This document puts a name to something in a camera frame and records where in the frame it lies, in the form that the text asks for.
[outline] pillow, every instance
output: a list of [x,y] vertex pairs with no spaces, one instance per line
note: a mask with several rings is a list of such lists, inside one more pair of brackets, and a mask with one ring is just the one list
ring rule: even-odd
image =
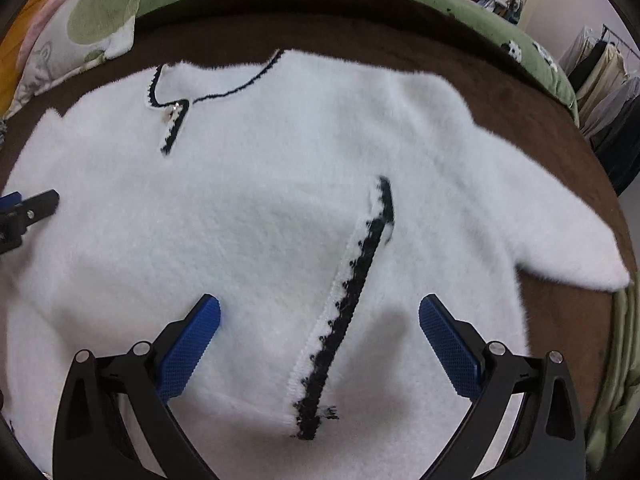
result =
[[33,45],[40,33],[44,30],[49,20],[53,17],[60,6],[67,0],[47,0],[47,2],[40,8],[36,15],[31,20],[27,33],[24,35],[22,44],[20,46],[20,52],[18,52],[18,59],[15,62],[15,69],[18,73],[24,70],[24,66],[27,63],[27,58],[33,49]]
[[67,0],[44,27],[27,59],[8,119],[31,98],[133,46],[140,0]]

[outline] clothes rack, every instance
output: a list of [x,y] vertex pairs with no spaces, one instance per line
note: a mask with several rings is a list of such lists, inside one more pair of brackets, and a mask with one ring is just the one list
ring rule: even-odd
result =
[[620,51],[620,44],[626,47],[627,54],[625,56],[625,59],[627,61],[629,59],[629,53],[631,53],[636,58],[636,61],[640,64],[640,54],[638,54],[632,46],[630,46],[625,40],[620,38],[620,36],[617,35],[613,30],[611,30],[609,26],[603,24],[600,41],[604,40],[605,37],[607,37],[607,42],[613,43],[616,45],[616,47],[618,48],[618,51]]

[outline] sweater sleeve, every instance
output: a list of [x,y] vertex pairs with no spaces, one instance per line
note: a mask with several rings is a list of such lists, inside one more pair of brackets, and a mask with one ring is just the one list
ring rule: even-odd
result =
[[619,290],[629,282],[616,239],[602,219],[515,146],[479,128],[474,192],[501,227],[515,263],[558,282]]

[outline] sweater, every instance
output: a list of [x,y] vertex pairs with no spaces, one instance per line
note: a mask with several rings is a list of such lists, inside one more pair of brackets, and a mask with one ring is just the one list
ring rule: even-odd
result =
[[[49,188],[57,213],[0,272],[6,416],[44,471],[75,352],[124,353],[209,293],[220,328],[169,407],[220,478],[417,479],[470,406],[420,330],[424,296],[527,354],[516,266],[629,281],[599,216],[447,81],[296,51],[149,68],[48,110],[7,190]],[[300,401],[322,380],[314,426]]]

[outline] bed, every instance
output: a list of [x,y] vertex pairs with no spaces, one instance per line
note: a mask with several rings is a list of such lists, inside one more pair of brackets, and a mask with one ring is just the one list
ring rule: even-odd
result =
[[[540,163],[610,226],[629,273],[636,273],[617,197],[575,126],[575,101],[563,75],[538,72],[549,68],[548,60],[536,66],[517,62],[499,32],[482,34],[484,25],[473,30],[465,23],[476,14],[456,14],[419,0],[142,0],[140,9],[130,52],[33,98],[9,118],[0,152],[2,188],[48,108],[64,114],[91,90],[161,63],[264,63],[277,49],[295,49],[442,76],[460,92],[478,124]],[[522,270],[519,278],[531,352],[562,352],[588,423],[607,371],[612,294]]]

